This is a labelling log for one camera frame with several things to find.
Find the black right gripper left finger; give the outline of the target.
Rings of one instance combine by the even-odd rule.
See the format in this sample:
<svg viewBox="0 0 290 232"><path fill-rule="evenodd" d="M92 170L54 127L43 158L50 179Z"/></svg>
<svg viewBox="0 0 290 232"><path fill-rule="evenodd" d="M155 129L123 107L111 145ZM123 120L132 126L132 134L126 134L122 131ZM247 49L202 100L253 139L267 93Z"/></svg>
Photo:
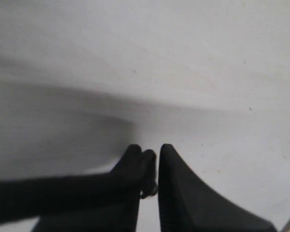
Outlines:
<svg viewBox="0 0 290 232"><path fill-rule="evenodd" d="M35 232L134 232L143 184L143 153L130 145L105 175L82 176L56 200L65 208L42 216Z"/></svg>

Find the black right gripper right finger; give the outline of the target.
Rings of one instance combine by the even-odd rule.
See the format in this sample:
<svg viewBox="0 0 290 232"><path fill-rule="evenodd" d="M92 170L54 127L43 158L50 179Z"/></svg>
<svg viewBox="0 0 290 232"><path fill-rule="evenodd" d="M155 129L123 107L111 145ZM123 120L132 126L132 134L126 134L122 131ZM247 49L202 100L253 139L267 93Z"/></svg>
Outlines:
<svg viewBox="0 0 290 232"><path fill-rule="evenodd" d="M275 232L274 225L204 183L171 144L160 150L158 203L163 232Z"/></svg>

